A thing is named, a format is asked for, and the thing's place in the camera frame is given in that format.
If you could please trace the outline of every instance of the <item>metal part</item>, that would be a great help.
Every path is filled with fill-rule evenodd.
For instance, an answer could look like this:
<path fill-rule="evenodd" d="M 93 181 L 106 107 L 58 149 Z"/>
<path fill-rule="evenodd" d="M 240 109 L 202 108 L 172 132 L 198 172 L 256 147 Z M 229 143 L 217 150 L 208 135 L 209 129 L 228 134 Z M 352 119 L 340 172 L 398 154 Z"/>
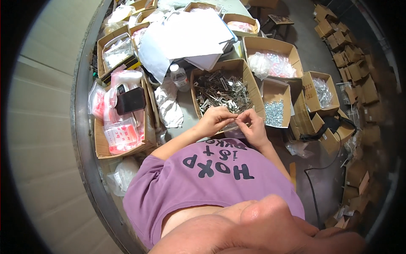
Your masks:
<path fill-rule="evenodd" d="M 265 102 L 265 124 L 269 126 L 282 127 L 283 122 L 283 100 Z"/>
<path fill-rule="evenodd" d="M 194 86 L 203 114 L 210 106 L 226 106 L 230 112 L 238 114 L 253 105 L 249 99 L 247 83 L 223 70 L 198 77 Z"/>

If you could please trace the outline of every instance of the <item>white cloth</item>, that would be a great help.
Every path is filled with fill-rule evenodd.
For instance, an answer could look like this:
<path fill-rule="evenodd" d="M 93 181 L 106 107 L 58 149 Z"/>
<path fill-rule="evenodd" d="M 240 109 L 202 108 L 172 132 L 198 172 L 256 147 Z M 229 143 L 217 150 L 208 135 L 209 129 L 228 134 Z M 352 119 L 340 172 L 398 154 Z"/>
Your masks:
<path fill-rule="evenodd" d="M 169 77 L 166 77 L 154 92 L 158 106 L 159 118 L 167 128 L 182 127 L 183 113 L 176 101 L 177 87 Z"/>

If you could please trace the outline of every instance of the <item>white plastic bag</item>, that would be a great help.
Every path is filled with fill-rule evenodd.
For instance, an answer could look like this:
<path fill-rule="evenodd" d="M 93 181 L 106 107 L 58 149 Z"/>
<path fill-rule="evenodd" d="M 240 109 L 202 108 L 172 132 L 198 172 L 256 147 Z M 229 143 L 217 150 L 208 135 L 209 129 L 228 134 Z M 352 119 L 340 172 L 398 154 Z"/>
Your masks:
<path fill-rule="evenodd" d="M 255 76 L 260 80 L 264 80 L 269 75 L 271 62 L 265 54 L 256 52 L 248 57 L 248 65 Z"/>
<path fill-rule="evenodd" d="M 297 155 L 302 157 L 303 159 L 309 158 L 310 156 L 314 155 L 314 153 L 305 150 L 309 143 L 303 143 L 300 141 L 296 142 L 288 142 L 285 144 L 286 149 L 290 152 L 291 155 Z"/>
<path fill-rule="evenodd" d="M 87 101 L 87 110 L 89 114 L 94 115 L 100 120 L 103 120 L 104 111 L 104 95 L 106 91 L 97 84 L 95 81 L 93 87 L 89 92 L 89 99 Z"/>
<path fill-rule="evenodd" d="M 135 177 L 140 166 L 132 157 L 127 157 L 119 163 L 114 173 L 107 174 L 107 184 L 114 195 L 124 197 L 131 180 Z"/>
<path fill-rule="evenodd" d="M 103 131 L 111 154 L 122 154 L 140 145 L 134 117 L 115 124 L 105 124 Z"/>

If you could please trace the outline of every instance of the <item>black cable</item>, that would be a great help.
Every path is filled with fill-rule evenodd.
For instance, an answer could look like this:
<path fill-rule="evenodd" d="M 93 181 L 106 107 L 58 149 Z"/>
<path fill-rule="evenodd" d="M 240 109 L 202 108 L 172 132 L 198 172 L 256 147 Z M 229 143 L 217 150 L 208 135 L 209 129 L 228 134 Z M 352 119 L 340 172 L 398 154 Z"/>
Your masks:
<path fill-rule="evenodd" d="M 340 154 L 340 151 L 341 151 L 341 136 L 340 136 L 340 134 L 338 132 L 336 132 L 336 133 L 338 134 L 338 137 L 340 138 L 340 147 L 338 149 L 337 155 L 335 156 L 334 160 L 328 166 L 325 166 L 325 167 L 312 167 L 312 168 L 308 168 L 308 169 L 304 170 L 304 173 L 306 174 L 307 179 L 309 180 L 309 183 L 310 183 L 311 193 L 313 194 L 314 208 L 316 209 L 317 223 L 319 225 L 318 228 L 320 230 L 323 229 L 324 226 L 323 226 L 322 222 L 320 221 L 320 214 L 319 214 L 319 209 L 317 207 L 316 196 L 314 194 L 313 185 L 311 184 L 310 177 L 309 177 L 309 174 L 307 172 L 312 170 L 312 169 L 326 169 L 326 168 L 330 167 L 335 162 L 335 160 L 338 158 L 338 155 Z"/>

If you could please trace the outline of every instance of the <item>woman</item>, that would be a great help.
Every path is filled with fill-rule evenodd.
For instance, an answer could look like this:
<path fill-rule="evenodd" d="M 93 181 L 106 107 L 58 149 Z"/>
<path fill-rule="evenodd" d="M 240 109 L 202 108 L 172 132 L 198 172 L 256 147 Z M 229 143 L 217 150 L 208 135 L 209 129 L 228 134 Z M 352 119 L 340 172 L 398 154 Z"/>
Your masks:
<path fill-rule="evenodd" d="M 232 122 L 258 151 L 238 139 L 196 143 Z M 253 109 L 240 115 L 223 106 L 208 109 L 195 127 L 144 160 L 123 205 L 151 253 L 341 253 L 343 240 L 354 243 L 355 253 L 363 247 L 355 233 L 319 232 L 304 220 L 290 176 Z"/>

